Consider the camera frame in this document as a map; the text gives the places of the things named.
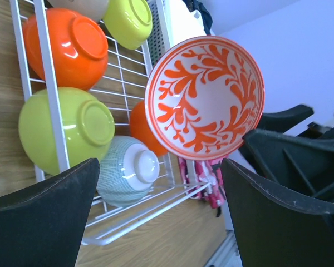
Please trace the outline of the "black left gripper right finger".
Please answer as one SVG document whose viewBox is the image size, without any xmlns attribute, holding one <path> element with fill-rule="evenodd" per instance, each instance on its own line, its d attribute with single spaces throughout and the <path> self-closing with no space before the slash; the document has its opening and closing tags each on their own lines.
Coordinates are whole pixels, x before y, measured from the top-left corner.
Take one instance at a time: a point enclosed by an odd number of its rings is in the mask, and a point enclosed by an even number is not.
<svg viewBox="0 0 334 267">
<path fill-rule="evenodd" d="M 295 192 L 237 162 L 221 166 L 243 266 L 334 266 L 334 204 Z"/>
</svg>

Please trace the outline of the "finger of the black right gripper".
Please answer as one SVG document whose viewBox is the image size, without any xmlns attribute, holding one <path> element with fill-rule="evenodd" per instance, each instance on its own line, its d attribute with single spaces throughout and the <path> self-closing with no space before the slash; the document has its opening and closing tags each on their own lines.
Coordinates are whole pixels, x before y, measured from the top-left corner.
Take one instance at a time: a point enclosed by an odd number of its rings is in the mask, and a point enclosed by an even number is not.
<svg viewBox="0 0 334 267">
<path fill-rule="evenodd" d="M 263 113 L 257 128 L 292 128 L 313 114 L 313 108 L 303 104 L 280 112 Z"/>
<path fill-rule="evenodd" d="M 334 139 L 288 136 L 261 129 L 249 131 L 243 136 L 243 141 L 244 147 L 250 153 L 248 161 L 257 174 L 278 184 L 280 184 L 278 179 L 281 177 L 281 172 L 286 169 L 282 157 L 284 147 L 290 148 L 293 145 L 299 145 L 334 152 Z"/>
</svg>

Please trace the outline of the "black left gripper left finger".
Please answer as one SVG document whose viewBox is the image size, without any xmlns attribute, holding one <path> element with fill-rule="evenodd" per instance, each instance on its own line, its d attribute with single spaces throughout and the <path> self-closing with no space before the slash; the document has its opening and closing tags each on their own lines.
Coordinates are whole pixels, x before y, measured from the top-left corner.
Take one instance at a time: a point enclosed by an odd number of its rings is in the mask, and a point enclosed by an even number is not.
<svg viewBox="0 0 334 267">
<path fill-rule="evenodd" d="M 0 266 L 75 266 L 100 173 L 88 159 L 0 197 Z"/>
</svg>

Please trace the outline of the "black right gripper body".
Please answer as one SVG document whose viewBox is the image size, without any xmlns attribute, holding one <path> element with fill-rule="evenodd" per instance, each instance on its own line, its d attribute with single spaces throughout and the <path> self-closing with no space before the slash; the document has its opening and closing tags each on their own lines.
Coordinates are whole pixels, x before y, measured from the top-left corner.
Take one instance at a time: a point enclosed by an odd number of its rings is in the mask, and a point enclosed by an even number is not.
<svg viewBox="0 0 334 267">
<path fill-rule="evenodd" d="M 334 120 L 331 127 L 316 123 L 308 125 L 302 137 L 334 139 Z M 296 192 L 334 203 L 334 152 L 305 146 L 282 149 L 285 170 L 278 182 Z"/>
</svg>

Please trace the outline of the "white bowl orange pattern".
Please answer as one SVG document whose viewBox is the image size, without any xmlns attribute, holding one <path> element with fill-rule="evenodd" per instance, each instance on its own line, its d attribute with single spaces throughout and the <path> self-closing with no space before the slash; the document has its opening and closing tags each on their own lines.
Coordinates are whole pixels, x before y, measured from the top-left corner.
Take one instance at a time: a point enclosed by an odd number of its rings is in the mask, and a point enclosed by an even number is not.
<svg viewBox="0 0 334 267">
<path fill-rule="evenodd" d="M 248 51 L 220 36 L 182 41 L 158 60 L 145 89 L 145 115 L 158 143 L 189 160 L 234 152 L 264 110 L 261 71 Z"/>
</svg>

